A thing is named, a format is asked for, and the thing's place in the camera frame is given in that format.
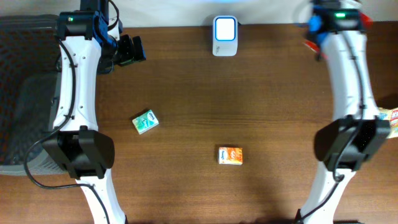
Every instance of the device with glowing screen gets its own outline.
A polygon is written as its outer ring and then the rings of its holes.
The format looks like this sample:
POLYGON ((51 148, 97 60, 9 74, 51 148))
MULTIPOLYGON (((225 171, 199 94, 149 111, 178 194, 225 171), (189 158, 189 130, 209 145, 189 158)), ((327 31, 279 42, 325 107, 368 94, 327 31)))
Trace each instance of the device with glowing screen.
POLYGON ((234 16, 216 16, 213 20, 213 55, 234 56, 238 51, 238 20, 234 16))

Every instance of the green packet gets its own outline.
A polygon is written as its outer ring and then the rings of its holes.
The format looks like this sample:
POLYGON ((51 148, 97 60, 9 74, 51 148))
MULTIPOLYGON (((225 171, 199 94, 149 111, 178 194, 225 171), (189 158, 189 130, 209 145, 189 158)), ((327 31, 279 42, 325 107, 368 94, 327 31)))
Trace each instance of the green packet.
POLYGON ((136 127, 138 133, 142 134, 150 130, 151 128, 156 127, 159 124, 159 121, 155 117, 154 112, 152 112, 152 110, 149 110, 143 115, 134 118, 132 123, 136 127))

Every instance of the wooden table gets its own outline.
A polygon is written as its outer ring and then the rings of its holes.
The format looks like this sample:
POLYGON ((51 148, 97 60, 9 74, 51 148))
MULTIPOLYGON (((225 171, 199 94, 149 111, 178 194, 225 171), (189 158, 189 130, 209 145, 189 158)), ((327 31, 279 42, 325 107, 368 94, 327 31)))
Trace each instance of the wooden table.
MULTIPOLYGON (((271 223, 293 219, 317 167, 313 137, 331 121, 325 62, 292 25, 241 26, 235 57, 211 53, 209 27, 126 29, 148 61, 98 77, 97 119, 116 146, 113 182, 130 223, 271 223), (152 109, 160 126, 138 135, 131 117, 152 109), (216 162, 243 147, 243 166, 216 162)), ((398 23, 369 31, 375 99, 397 99, 398 23)), ((398 106, 398 100, 390 100, 398 106)), ((398 139, 389 140, 346 189, 337 220, 398 222, 398 139)), ((49 185, 67 175, 38 177, 49 185)), ((43 190, 0 177, 0 223, 92 223, 80 189, 43 190)))

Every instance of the blue light border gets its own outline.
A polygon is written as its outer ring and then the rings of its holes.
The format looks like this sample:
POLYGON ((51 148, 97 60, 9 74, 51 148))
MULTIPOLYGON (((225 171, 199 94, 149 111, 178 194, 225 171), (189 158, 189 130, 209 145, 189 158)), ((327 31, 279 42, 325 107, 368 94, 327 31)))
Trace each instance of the blue light border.
POLYGON ((219 17, 219 18, 217 18, 216 21, 215 21, 215 31, 214 32, 215 32, 215 39, 217 41, 234 41, 236 39, 236 19, 233 18, 233 17, 219 17), (232 40, 219 40, 219 39, 217 39, 217 20, 218 19, 233 19, 234 20, 234 38, 232 40))

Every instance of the white wall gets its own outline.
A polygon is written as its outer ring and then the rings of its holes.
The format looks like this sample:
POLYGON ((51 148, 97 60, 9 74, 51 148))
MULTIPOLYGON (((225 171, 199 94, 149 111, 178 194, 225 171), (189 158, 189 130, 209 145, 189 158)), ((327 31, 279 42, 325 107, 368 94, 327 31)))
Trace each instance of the white wall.
MULTIPOLYGON (((231 14, 242 24, 291 23, 292 14, 302 1, 114 0, 124 27, 210 25, 217 14, 231 14)), ((0 0, 0 15, 59 14, 79 6, 80 0, 0 0)), ((309 15, 309 9, 305 8, 301 19, 309 15)), ((398 0, 363 0, 363 11, 375 21, 398 21, 398 0)))

